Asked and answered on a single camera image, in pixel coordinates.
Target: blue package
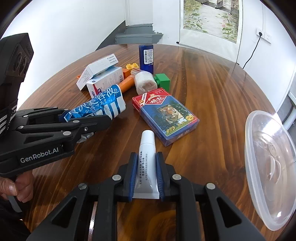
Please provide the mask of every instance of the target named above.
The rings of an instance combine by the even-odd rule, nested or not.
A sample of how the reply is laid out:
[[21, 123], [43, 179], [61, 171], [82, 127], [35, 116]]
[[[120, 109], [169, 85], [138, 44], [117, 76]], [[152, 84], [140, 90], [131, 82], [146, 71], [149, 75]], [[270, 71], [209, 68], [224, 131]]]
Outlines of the blue package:
[[69, 111], [64, 119], [68, 122], [72, 118], [92, 115], [108, 115], [113, 119], [125, 109], [126, 103], [124, 102], [119, 86], [112, 85], [90, 101]]

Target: electrical outlet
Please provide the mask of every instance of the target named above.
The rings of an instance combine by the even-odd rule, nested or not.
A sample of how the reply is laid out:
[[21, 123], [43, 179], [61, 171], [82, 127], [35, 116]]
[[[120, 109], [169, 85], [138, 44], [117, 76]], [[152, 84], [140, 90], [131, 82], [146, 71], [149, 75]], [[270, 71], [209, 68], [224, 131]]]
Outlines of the electrical outlet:
[[268, 42], [271, 43], [271, 36], [268, 33], [264, 34], [264, 39]]
[[264, 36], [264, 32], [262, 31], [262, 29], [259, 29], [259, 28], [257, 29], [257, 35], [258, 35], [258, 36], [260, 36], [260, 35], [259, 35], [259, 32], [262, 33], [262, 37], [263, 37], [263, 36]]

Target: white wall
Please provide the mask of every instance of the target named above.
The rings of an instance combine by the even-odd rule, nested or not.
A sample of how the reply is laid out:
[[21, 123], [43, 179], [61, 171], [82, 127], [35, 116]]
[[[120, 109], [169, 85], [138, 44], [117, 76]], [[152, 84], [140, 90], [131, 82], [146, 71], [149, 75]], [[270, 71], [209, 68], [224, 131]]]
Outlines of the white wall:
[[160, 44], [180, 41], [180, 0], [153, 0], [153, 30], [163, 33]]
[[296, 47], [278, 18], [259, 0], [243, 0], [243, 9], [242, 40], [237, 62], [243, 67], [250, 58], [259, 39], [257, 28], [272, 36], [271, 44], [260, 40], [245, 71], [278, 111], [294, 78]]
[[3, 36], [28, 32], [34, 50], [18, 107], [51, 76], [95, 51], [124, 20], [124, 0], [33, 0]]
[[126, 25], [153, 23], [152, 0], [125, 0]]

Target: playing card box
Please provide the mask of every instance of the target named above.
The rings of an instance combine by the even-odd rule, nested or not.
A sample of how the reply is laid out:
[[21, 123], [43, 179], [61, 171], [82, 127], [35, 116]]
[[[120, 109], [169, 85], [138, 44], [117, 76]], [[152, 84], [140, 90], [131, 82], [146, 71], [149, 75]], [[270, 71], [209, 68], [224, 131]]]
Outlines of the playing card box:
[[163, 88], [133, 97], [133, 106], [164, 146], [194, 130], [199, 119]]

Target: green lego brick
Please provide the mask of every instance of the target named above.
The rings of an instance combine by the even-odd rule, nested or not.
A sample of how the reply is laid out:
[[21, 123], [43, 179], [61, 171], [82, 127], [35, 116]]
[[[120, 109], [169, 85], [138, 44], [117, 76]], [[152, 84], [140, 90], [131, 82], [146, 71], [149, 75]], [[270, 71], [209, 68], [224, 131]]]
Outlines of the green lego brick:
[[170, 91], [170, 79], [165, 74], [156, 74], [154, 79], [159, 88], [164, 88], [167, 92]]

